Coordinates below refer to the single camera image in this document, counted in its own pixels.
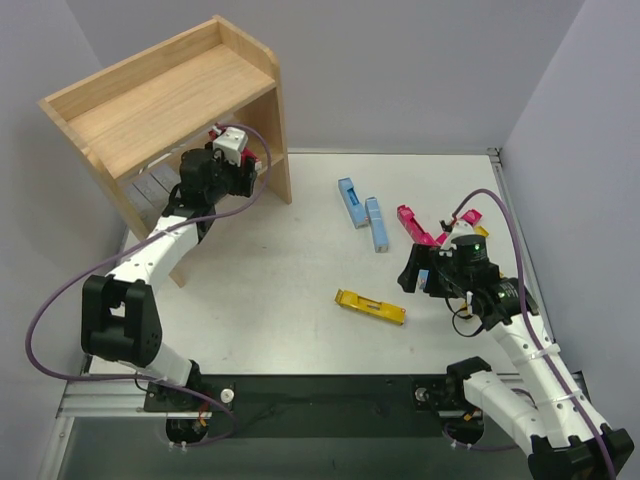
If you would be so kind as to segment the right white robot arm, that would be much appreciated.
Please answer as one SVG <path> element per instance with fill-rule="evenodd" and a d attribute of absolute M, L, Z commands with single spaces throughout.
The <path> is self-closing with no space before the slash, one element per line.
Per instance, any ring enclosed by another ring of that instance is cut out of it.
<path fill-rule="evenodd" d="M 428 274 L 420 286 L 421 272 Z M 614 429 L 590 403 L 550 339 L 537 304 L 516 278 L 501 275 L 476 234 L 447 247 L 413 245 L 398 277 L 407 293 L 421 289 L 432 298 L 460 299 L 477 317 L 517 370 L 529 400 L 518 396 L 472 357 L 447 368 L 446 401 L 488 415 L 527 457 L 535 479 L 613 479 L 634 451 L 628 432 Z"/>

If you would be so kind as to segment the silver toothpaste box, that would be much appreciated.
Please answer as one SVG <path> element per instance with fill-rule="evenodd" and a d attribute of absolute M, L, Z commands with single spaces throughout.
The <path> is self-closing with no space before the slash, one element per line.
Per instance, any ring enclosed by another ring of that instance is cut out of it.
<path fill-rule="evenodd" d="M 150 175 L 167 191 L 171 192 L 180 182 L 179 174 L 170 166 L 163 165 L 150 172 Z"/>
<path fill-rule="evenodd" d="M 147 175 L 130 184 L 127 195 L 143 222 L 153 226 L 167 204 L 169 192 L 153 176 Z"/>

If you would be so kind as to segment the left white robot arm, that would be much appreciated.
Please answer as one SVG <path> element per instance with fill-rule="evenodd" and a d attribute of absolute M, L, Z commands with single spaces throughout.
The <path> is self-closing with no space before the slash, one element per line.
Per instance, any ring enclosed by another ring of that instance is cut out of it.
<path fill-rule="evenodd" d="M 202 401 L 199 368 L 164 342 L 155 292 L 208 233 L 217 202 L 227 195 L 252 196 L 258 164 L 249 149 L 207 143 L 184 152 L 180 181 L 141 249 L 83 285 L 83 351 L 170 383 L 167 398 L 182 411 Z"/>

